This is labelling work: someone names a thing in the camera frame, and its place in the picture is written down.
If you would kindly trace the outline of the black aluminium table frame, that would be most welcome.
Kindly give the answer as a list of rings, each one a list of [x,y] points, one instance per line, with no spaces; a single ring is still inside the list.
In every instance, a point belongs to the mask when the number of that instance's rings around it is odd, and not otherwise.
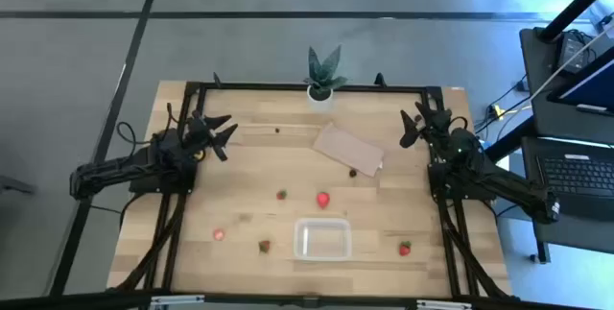
[[[209,116],[231,115],[237,130],[226,161],[208,154],[189,195],[178,238],[175,291],[248,295],[447,297],[451,293],[427,144],[400,146],[400,111],[416,115],[421,92],[368,86],[335,94],[315,111],[301,84],[210,85]],[[329,123],[384,151],[374,177],[313,149]],[[285,189],[287,197],[276,193]],[[330,195],[324,209],[317,194]],[[352,230],[352,256],[335,262],[295,258],[295,222],[339,218]],[[215,229],[224,231],[216,241]],[[268,253],[258,243],[271,242]],[[410,241],[409,255],[398,251]]]

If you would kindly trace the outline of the black laptop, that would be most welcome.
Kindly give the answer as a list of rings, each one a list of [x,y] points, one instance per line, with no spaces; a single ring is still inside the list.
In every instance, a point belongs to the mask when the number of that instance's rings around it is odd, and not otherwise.
[[[536,161],[544,183],[559,198],[561,213],[614,222],[614,160],[557,155]]]

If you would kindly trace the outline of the black diagonal pole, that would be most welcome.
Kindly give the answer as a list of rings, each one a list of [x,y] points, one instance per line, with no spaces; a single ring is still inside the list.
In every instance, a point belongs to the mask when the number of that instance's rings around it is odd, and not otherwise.
[[[535,137],[536,128],[533,117],[526,119],[519,126],[486,148],[485,155],[493,162],[498,162],[521,146],[523,137]]]
[[[544,42],[550,42],[558,36],[583,12],[585,12],[597,0],[573,0],[545,29],[538,38]]]

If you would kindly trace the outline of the black computer monitor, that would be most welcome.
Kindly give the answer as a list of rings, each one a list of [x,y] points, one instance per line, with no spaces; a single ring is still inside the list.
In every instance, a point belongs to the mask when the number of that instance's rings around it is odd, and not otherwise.
[[[614,46],[548,95],[553,103],[614,116]]]

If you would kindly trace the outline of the black frame crossbar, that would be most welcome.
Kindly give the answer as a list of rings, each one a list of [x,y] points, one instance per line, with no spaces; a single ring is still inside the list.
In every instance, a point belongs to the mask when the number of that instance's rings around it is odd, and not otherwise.
[[[129,310],[150,306],[152,297],[172,295],[205,295],[204,303],[274,304],[316,309],[323,306],[402,307],[416,310],[419,299],[433,299],[470,303],[473,310],[594,310],[592,308],[523,301],[517,298],[484,298],[457,296],[453,298],[377,298],[336,296],[283,296],[239,294],[184,294],[162,289],[87,293],[37,298],[0,300],[0,310]]]

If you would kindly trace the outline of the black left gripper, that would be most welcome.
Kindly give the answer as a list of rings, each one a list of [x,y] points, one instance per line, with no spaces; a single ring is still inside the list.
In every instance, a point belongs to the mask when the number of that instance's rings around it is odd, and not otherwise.
[[[231,115],[208,117],[200,111],[194,110],[187,120],[187,133],[184,136],[184,148],[197,150],[211,147],[212,145],[223,148],[231,135],[238,128],[237,124],[229,126],[223,131],[214,132],[224,123],[231,119]]]

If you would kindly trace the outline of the silver metal bracket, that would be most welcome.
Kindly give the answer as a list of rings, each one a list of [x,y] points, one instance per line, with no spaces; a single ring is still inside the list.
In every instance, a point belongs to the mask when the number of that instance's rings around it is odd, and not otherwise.
[[[172,295],[155,296],[151,298],[150,306],[156,308],[168,307],[172,305],[204,303],[205,295]]]
[[[473,310],[470,303],[443,301],[433,299],[419,299],[416,302],[416,310]]]

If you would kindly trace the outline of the clear plastic tupperware container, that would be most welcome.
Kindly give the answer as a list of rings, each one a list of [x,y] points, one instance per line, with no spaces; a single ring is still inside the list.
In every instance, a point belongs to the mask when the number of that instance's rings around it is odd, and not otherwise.
[[[339,218],[302,218],[295,222],[295,258],[313,262],[348,260],[352,256],[350,223]]]

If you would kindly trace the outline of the black power adapter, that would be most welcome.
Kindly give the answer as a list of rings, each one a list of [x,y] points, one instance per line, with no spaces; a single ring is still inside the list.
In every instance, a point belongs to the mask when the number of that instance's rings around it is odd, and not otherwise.
[[[570,30],[560,37],[557,66],[561,68],[561,74],[576,74],[587,65],[591,52],[584,46],[588,41],[589,38],[579,30]]]

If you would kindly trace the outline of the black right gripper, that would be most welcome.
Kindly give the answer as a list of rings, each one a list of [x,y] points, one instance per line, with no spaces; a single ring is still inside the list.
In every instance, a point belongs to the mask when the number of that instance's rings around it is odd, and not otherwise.
[[[415,102],[414,105],[423,118],[424,126],[418,130],[415,121],[405,110],[401,110],[404,134],[399,140],[400,146],[404,149],[411,147],[418,136],[433,146],[448,146],[450,144],[449,127],[452,122],[452,110],[432,110],[427,104],[420,102]]]

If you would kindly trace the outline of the snake plant in white pot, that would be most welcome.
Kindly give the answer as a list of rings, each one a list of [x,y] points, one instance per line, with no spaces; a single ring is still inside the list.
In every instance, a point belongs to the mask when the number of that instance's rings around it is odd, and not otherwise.
[[[346,85],[349,79],[338,75],[342,46],[338,45],[325,60],[320,61],[313,47],[308,49],[307,98],[316,111],[326,111],[332,107],[334,92]]]

